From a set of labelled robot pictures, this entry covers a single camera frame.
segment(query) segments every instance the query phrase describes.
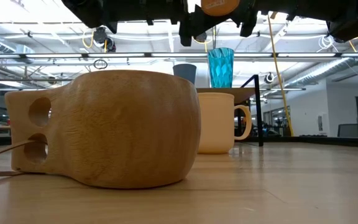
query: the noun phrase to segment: shelf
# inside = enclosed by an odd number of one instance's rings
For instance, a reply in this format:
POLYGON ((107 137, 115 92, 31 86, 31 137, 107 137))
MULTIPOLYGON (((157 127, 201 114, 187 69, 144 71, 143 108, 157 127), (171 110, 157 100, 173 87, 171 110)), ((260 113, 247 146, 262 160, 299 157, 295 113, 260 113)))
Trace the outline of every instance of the shelf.
POLYGON ((255 94, 255 88, 197 88, 198 93, 227 93, 234 96, 234 103, 239 104, 255 94))

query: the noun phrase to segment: gray cup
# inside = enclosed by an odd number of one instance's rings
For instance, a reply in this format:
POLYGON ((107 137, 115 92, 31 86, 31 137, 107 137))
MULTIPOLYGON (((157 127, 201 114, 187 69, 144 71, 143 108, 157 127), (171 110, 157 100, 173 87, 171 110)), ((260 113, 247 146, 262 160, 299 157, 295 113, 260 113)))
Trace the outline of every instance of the gray cup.
POLYGON ((192 64, 179 64, 173 67, 173 74, 195 83, 197 67, 192 64))

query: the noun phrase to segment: security camera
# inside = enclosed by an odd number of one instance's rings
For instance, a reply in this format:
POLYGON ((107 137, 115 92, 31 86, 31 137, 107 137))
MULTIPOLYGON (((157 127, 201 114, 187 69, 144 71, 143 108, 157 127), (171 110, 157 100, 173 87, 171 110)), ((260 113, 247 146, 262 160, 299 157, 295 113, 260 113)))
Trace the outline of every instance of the security camera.
POLYGON ((266 76, 265 76, 265 83, 266 84, 271 84, 274 81, 275 76, 269 72, 266 76))

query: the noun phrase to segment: chair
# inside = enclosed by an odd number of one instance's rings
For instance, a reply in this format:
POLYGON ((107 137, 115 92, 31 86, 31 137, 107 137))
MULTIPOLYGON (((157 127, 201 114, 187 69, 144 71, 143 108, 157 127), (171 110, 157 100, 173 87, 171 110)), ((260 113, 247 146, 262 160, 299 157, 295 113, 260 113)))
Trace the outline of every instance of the chair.
POLYGON ((340 124, 337 136, 342 138, 358 138, 358 124, 340 124))

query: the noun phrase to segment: wooden cup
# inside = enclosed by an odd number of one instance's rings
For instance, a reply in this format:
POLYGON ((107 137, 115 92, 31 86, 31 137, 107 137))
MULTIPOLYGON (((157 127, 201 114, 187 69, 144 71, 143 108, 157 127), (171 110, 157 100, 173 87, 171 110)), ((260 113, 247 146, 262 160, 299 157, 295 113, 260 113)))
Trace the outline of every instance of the wooden cup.
POLYGON ((98 187, 156 187, 185 178, 200 140, 189 81, 156 72, 91 72, 52 90, 6 94, 12 168, 98 187))

